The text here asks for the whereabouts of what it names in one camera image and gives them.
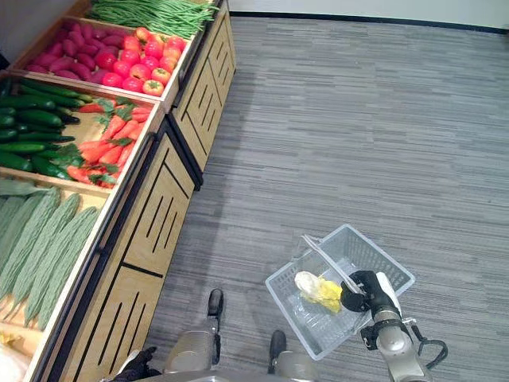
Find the clear plastic basket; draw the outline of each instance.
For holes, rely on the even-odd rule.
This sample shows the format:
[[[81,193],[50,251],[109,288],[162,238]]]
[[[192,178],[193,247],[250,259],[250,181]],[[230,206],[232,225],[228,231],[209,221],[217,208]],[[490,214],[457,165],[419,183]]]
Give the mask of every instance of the clear plastic basket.
[[[343,279],[338,267],[347,275],[360,270],[381,271],[387,275],[396,295],[415,282],[411,273],[349,224],[327,235],[318,245],[326,256],[309,249],[265,281],[293,331],[316,361],[357,333],[370,321],[371,315],[369,312],[351,312],[343,307],[338,314],[333,314],[320,304],[308,302],[295,286],[296,273],[309,271],[340,284]]]

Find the tomato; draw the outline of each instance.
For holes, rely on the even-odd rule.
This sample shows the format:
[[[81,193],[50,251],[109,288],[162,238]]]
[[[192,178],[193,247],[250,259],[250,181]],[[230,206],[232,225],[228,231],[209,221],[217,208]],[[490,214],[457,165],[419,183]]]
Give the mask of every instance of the tomato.
[[[156,68],[152,71],[152,80],[156,80],[161,82],[163,85],[166,85],[171,77],[171,73],[163,68]]]
[[[165,44],[165,49],[175,48],[180,50],[181,52],[184,52],[185,45],[186,45],[185,40],[182,37],[171,36]]]
[[[145,44],[145,55],[161,58],[163,47],[164,45],[162,43],[151,37],[149,41]]]
[[[142,45],[140,44],[140,41],[135,36],[125,36],[124,37],[124,49],[129,50],[140,50]]]
[[[173,72],[173,70],[175,69],[175,67],[177,66],[177,60],[175,60],[174,57],[162,57],[160,60],[159,60],[159,66],[161,66],[161,68],[167,70],[168,72]]]
[[[122,82],[122,89],[131,90],[132,92],[142,92],[143,81],[135,77],[127,77]]]
[[[109,52],[100,52],[95,56],[95,63],[101,69],[113,70],[113,64],[117,61],[117,57]]]
[[[140,63],[144,64],[151,72],[159,66],[159,60],[152,56],[143,57]]]
[[[177,61],[179,58],[181,58],[181,54],[181,51],[176,48],[167,48],[162,51],[162,55],[164,57],[173,57]]]
[[[159,97],[164,90],[164,85],[159,81],[148,80],[143,84],[143,92],[149,96]]]
[[[122,78],[129,76],[130,67],[133,66],[130,62],[119,60],[113,64],[113,71],[120,75]]]
[[[143,64],[133,65],[129,71],[131,77],[136,77],[143,81],[147,81],[150,78],[150,74],[150,69]]]
[[[122,54],[120,55],[120,60],[127,61],[131,65],[137,64],[140,62],[140,53],[138,50],[133,49],[126,49],[122,51]]]
[[[152,36],[152,34],[150,34],[149,30],[142,26],[140,26],[139,28],[136,28],[136,30],[134,31],[134,34],[136,35],[136,38],[139,39],[141,42],[147,42],[149,40],[150,36]]]
[[[103,85],[120,88],[122,86],[122,77],[117,73],[106,73],[103,78]]]

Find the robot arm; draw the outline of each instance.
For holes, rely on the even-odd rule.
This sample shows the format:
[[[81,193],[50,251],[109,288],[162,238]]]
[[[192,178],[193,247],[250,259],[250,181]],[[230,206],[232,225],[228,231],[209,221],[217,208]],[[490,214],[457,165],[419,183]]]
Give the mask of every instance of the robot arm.
[[[447,345],[443,341],[428,341],[412,320],[412,330],[421,341],[419,350],[414,349],[412,337],[402,320],[398,298],[384,273],[357,271],[350,277],[365,294],[354,293],[342,283],[341,303],[355,312],[371,311],[374,324],[363,328],[361,336],[369,350],[380,351],[389,368],[390,378],[394,382],[432,382],[429,369],[447,357]],[[424,366],[419,355],[428,343],[442,346],[442,351]]]

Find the yellow item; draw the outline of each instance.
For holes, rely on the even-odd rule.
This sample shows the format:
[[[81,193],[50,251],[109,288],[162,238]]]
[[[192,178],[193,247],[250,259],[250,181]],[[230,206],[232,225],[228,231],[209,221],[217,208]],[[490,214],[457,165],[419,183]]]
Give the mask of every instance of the yellow item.
[[[316,277],[310,272],[302,271],[295,275],[295,284],[306,300],[319,303],[333,313],[340,311],[342,290],[333,281],[329,281],[323,276]]]

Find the white wall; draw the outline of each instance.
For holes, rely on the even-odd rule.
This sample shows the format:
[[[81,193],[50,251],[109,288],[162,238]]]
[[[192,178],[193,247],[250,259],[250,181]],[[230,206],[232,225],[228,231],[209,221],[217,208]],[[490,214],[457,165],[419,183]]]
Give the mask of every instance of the white wall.
[[[404,18],[504,28],[509,0],[229,0],[230,9],[249,12],[340,14]]]

